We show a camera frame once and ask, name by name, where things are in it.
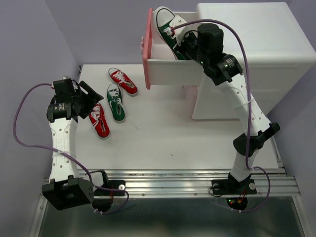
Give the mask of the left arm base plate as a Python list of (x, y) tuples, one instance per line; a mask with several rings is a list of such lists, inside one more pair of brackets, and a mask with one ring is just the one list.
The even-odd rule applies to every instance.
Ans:
[[(92, 173), (101, 173), (102, 185), (95, 186), (92, 182)], [(129, 193), (125, 190), (124, 180), (109, 180), (105, 170), (99, 169), (88, 172), (86, 174), (91, 182), (89, 187), (89, 195), (93, 198), (93, 212), (99, 215), (110, 215), (119, 212), (128, 202)], [(114, 208), (114, 197), (124, 197), (126, 200), (119, 206)]]

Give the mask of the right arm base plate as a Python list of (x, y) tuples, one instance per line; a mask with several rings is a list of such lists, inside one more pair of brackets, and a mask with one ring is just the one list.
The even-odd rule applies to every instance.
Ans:
[(215, 198), (228, 196), (226, 198), (227, 207), (239, 212), (245, 211), (247, 208), (247, 195), (257, 194), (253, 179), (248, 179), (241, 183), (229, 179), (212, 180), (208, 190), (209, 194)]

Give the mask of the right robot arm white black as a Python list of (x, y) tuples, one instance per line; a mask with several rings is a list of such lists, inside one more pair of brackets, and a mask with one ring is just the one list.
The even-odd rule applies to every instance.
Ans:
[(204, 74), (226, 96), (243, 127), (243, 134), (233, 141), (236, 150), (234, 165), (228, 178), (216, 180), (215, 193), (235, 194), (249, 187), (252, 164), (264, 143), (280, 126), (262, 112), (250, 92), (249, 74), (238, 60), (223, 52), (223, 31), (212, 23), (200, 24), (197, 36), (185, 36), (186, 55), (200, 64)]

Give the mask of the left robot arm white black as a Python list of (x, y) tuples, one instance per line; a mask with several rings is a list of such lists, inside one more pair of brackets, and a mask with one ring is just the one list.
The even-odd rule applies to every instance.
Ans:
[(110, 182), (102, 177), (93, 184), (80, 177), (76, 164), (76, 130), (78, 118), (85, 119), (103, 96), (86, 82), (62, 79), (53, 82), (55, 95), (46, 113), (52, 134), (52, 169), (43, 196), (57, 210), (93, 202), (93, 189), (106, 194)]

